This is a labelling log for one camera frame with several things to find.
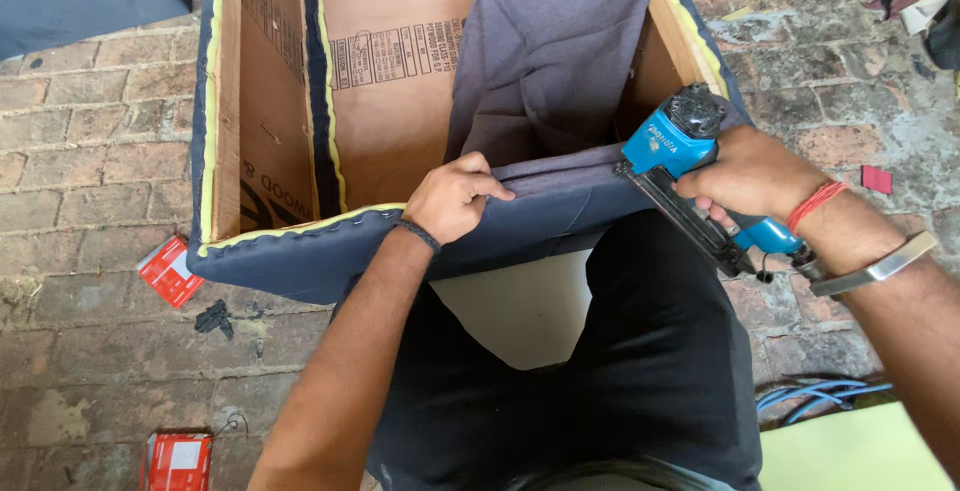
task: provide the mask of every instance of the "black wristband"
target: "black wristband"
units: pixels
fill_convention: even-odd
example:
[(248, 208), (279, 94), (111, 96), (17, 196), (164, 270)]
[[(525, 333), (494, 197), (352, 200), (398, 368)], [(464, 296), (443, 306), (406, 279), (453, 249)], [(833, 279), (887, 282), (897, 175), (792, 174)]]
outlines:
[(430, 249), (433, 250), (433, 254), (436, 256), (439, 254), (441, 245), (436, 238), (430, 235), (430, 232), (424, 230), (420, 225), (412, 221), (407, 221), (406, 219), (397, 219), (393, 222), (395, 227), (404, 227), (410, 232), (414, 233), (419, 239), (422, 239), (424, 243), (430, 246)]

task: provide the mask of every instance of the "red thread bracelet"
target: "red thread bracelet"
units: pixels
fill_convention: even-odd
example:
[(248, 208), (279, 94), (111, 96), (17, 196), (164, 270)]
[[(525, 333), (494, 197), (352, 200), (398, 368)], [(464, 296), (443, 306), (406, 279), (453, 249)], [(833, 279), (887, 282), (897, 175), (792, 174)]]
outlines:
[(796, 234), (797, 225), (804, 217), (807, 216), (808, 213), (823, 205), (824, 202), (839, 195), (840, 191), (843, 191), (846, 188), (846, 183), (840, 181), (824, 183), (819, 189), (817, 189), (816, 193), (813, 193), (813, 195), (805, 201), (800, 202), (799, 205), (793, 209), (793, 211), (790, 213), (790, 216), (786, 218), (786, 227), (791, 232)]

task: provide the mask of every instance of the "forearm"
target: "forearm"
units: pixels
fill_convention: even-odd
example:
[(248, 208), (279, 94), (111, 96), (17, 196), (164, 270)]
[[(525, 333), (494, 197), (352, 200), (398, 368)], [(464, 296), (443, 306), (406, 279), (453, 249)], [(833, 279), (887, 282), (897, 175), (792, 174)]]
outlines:
[[(868, 266), (906, 238), (882, 214), (844, 192), (798, 225), (834, 275)], [(882, 281), (843, 296), (876, 348), (920, 433), (960, 481), (960, 288), (923, 257)]]
[(402, 228), (377, 252), (291, 390), (251, 489), (359, 485), (403, 325), (433, 255)]

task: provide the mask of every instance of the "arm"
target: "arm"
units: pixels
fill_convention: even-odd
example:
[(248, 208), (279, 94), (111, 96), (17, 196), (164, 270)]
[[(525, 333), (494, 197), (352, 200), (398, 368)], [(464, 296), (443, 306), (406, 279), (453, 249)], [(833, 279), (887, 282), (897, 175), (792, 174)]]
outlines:
[[(514, 194), (480, 153), (431, 171), (403, 218), (441, 244), (480, 223), (487, 195)], [(310, 356), (279, 413), (249, 488), (354, 491), (387, 398), (403, 325), (433, 251), (394, 228)]]
[[(717, 162), (684, 175), (677, 190), (696, 196), (725, 226), (732, 221), (720, 205), (786, 223), (797, 205), (830, 181), (756, 129), (731, 129), (719, 143)], [(835, 276), (869, 266), (906, 241), (849, 190), (810, 212), (797, 231)], [(923, 257), (882, 282), (845, 293), (843, 301), (876, 348), (919, 433), (953, 481), (960, 481), (960, 286)]]

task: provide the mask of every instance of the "pneumatic staple gun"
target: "pneumatic staple gun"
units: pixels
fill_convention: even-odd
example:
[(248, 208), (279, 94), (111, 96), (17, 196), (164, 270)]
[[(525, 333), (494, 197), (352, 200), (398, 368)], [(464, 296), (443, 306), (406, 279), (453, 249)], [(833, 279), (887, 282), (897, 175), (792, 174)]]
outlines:
[(727, 214), (740, 228), (729, 235), (710, 217), (698, 214), (687, 200), (673, 190), (683, 174), (716, 160), (716, 136), (725, 109), (714, 101), (704, 83), (683, 87), (667, 99), (623, 146), (626, 160), (618, 172), (629, 177), (656, 207), (704, 254), (716, 262), (725, 275), (754, 274), (770, 282), (772, 276), (757, 272), (746, 250), (756, 245), (763, 252), (783, 252), (793, 267), (811, 281), (823, 276), (816, 256), (803, 240), (769, 217)]

